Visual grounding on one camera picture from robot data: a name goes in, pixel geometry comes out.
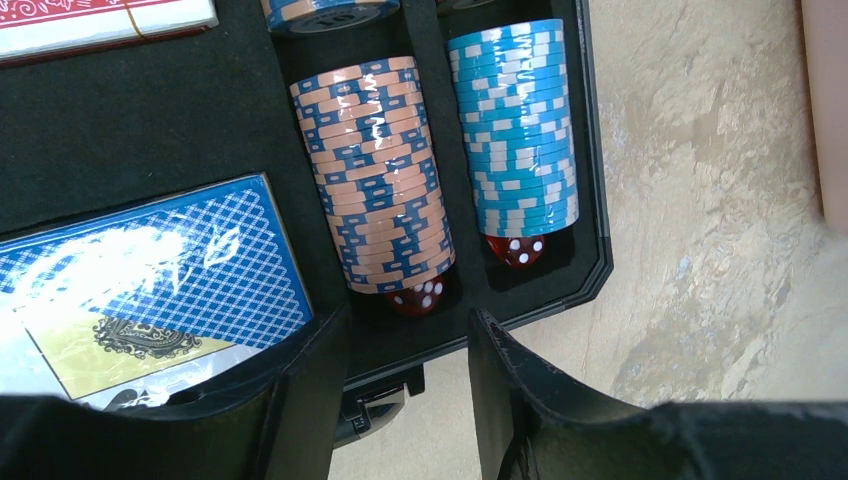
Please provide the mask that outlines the black poker set case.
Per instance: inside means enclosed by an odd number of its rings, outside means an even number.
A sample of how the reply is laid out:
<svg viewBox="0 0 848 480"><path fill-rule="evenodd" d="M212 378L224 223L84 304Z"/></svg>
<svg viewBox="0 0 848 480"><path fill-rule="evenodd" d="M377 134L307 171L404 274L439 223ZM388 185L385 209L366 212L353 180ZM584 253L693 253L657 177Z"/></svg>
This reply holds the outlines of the black poker set case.
<svg viewBox="0 0 848 480"><path fill-rule="evenodd" d="M339 444L376 432L396 408L366 409L371 393L427 386L435 358L467 343L473 308L513 329L594 300L613 269L589 5L495 1L441 16L406 1L386 19L305 37L271 36L255 1L217 3L219 25L197 36L140 43L1 72L1 233L76 221L249 173L267 175L318 313L349 304L352 353ZM521 21L564 23L578 221L553 235L525 270L499 264L478 233L445 42ZM457 248L444 305L404 320L343 283L289 96L302 78L411 55L421 74L442 190Z"/></svg>

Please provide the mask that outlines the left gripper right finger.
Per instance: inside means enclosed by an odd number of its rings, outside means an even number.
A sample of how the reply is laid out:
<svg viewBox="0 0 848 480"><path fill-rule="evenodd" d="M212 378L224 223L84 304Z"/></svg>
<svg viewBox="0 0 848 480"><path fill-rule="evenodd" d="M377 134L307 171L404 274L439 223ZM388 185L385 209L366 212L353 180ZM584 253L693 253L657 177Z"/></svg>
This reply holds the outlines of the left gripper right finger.
<svg viewBox="0 0 848 480"><path fill-rule="evenodd" d="M468 318L486 479L843 479L843 402L667 402L644 409L558 369L487 311Z"/></svg>

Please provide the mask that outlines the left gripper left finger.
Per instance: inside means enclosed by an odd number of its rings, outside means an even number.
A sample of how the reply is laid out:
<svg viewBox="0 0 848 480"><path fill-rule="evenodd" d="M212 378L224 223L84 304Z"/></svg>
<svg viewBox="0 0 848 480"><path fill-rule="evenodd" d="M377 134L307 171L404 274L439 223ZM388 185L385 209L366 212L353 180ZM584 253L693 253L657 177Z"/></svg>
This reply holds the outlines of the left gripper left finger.
<svg viewBox="0 0 848 480"><path fill-rule="evenodd" d="M5 479L324 479L348 367L341 305L158 407L1 400Z"/></svg>

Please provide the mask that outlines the red die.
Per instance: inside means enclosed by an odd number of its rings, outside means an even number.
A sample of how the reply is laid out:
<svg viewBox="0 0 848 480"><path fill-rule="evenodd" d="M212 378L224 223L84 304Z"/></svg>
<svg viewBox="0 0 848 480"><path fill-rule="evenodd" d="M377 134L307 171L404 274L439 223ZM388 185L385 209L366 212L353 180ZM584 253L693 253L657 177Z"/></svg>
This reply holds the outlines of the red die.
<svg viewBox="0 0 848 480"><path fill-rule="evenodd" d="M446 290L443 276L384 295L391 308L406 317L423 317L440 303Z"/></svg>
<svg viewBox="0 0 848 480"><path fill-rule="evenodd" d="M506 266L522 269L535 263L545 250L545 236L496 237L485 236L494 255Z"/></svg>

